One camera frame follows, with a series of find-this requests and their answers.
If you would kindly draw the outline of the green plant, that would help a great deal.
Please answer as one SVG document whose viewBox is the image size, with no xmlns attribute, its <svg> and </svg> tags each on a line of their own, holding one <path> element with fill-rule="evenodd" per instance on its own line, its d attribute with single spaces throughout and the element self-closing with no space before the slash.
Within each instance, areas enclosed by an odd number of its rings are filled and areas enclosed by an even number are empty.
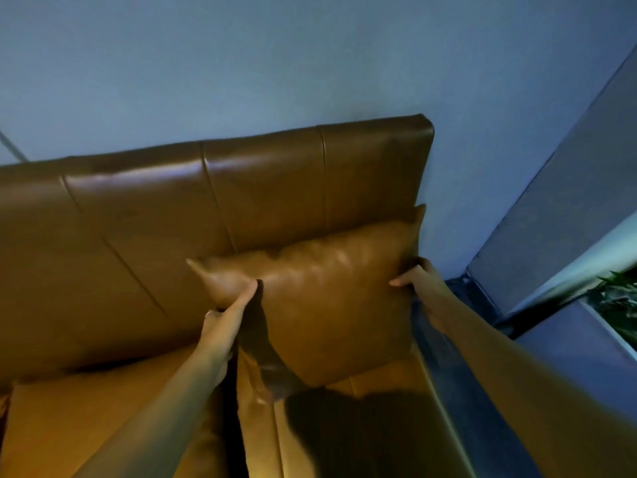
<svg viewBox="0 0 637 478">
<path fill-rule="evenodd" d="M 637 263 L 621 272 L 598 276 L 587 303 L 637 352 Z"/>
</svg>

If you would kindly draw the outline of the person's right hand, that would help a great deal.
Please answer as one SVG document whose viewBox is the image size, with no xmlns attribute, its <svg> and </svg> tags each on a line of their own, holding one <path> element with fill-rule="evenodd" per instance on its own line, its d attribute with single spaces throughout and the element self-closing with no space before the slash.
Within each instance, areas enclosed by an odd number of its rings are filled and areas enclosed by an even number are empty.
<svg viewBox="0 0 637 478">
<path fill-rule="evenodd" d="M 445 317 L 447 311 L 456 299 L 455 295 L 442 280 L 434 265 L 429 259 L 418 257 L 415 265 L 409 270 L 422 270 L 422 283 L 418 288 L 411 286 L 419 301 L 422 304 L 424 314 L 427 316 L 431 325 L 448 336 L 447 319 Z"/>
</svg>

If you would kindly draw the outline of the person's left forearm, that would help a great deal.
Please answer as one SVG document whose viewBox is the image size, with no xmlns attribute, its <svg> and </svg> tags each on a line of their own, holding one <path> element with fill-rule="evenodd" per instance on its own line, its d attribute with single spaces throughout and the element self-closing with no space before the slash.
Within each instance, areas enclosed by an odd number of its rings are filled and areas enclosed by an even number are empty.
<svg viewBox="0 0 637 478">
<path fill-rule="evenodd" d="M 160 393 L 73 478 L 172 478 L 197 420 L 227 372 L 228 352 L 197 348 Z"/>
</svg>

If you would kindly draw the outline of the brown leather cushion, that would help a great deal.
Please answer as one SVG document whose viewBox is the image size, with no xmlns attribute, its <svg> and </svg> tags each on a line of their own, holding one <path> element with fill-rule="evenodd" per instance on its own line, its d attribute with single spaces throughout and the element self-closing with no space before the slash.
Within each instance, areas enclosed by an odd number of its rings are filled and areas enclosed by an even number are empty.
<svg viewBox="0 0 637 478">
<path fill-rule="evenodd" d="M 224 310 L 258 280 L 238 345 L 259 401 L 277 402 L 409 356 L 412 298 L 389 281 L 415 264 L 425 213 L 422 204 L 398 219 L 282 249 L 187 259 Z"/>
</svg>

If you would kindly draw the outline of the person's right forearm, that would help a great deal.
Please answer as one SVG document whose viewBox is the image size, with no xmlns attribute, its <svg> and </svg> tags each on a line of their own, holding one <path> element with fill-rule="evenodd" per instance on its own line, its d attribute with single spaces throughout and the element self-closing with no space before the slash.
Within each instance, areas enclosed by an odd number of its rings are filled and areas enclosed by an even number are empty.
<svg viewBox="0 0 637 478">
<path fill-rule="evenodd" d="M 454 295 L 430 312 L 545 478 L 637 478 L 637 426 L 534 359 Z"/>
</svg>

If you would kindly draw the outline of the brown leather sofa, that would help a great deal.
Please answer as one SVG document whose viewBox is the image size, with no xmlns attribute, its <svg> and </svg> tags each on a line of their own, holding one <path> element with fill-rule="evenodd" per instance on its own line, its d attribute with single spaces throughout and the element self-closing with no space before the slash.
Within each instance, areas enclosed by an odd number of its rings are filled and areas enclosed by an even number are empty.
<svg viewBox="0 0 637 478">
<path fill-rule="evenodd" d="M 71 478 L 250 280 L 175 478 L 475 478 L 412 333 L 424 115 L 0 168 L 0 478 Z"/>
</svg>

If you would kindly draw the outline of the grey window curtain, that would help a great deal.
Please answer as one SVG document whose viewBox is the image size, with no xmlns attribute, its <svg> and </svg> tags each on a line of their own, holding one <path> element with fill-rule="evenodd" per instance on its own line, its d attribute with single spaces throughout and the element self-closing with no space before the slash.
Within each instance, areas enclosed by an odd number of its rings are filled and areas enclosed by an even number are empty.
<svg viewBox="0 0 637 478">
<path fill-rule="evenodd" d="M 504 315 L 637 211 L 637 44 L 468 266 Z"/>
</svg>

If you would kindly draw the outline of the person's left hand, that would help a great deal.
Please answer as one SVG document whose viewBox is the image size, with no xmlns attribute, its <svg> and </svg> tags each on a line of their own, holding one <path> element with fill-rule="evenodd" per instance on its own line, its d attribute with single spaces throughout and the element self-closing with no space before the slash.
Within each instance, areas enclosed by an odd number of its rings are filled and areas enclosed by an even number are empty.
<svg viewBox="0 0 637 478">
<path fill-rule="evenodd" d="M 242 321 L 243 313 L 225 313 L 225 310 L 211 310 L 204 318 L 195 354 L 196 360 L 204 363 L 209 371 L 214 387 L 226 376 L 228 361 Z"/>
</svg>

